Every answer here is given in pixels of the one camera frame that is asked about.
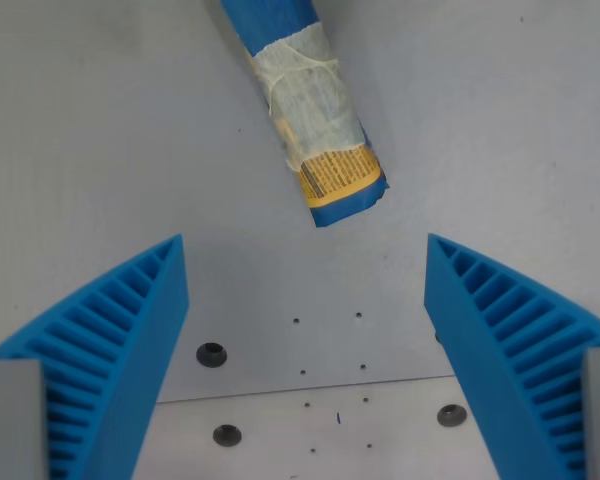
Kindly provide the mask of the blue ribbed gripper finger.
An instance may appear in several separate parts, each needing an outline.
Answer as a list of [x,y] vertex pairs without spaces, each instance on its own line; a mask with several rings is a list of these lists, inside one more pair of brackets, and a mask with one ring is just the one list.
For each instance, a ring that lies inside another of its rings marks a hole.
[[183,238],[123,262],[0,344],[35,360],[52,479],[129,479],[188,311]]
[[499,477],[586,478],[582,365],[600,318],[435,234],[424,306]]

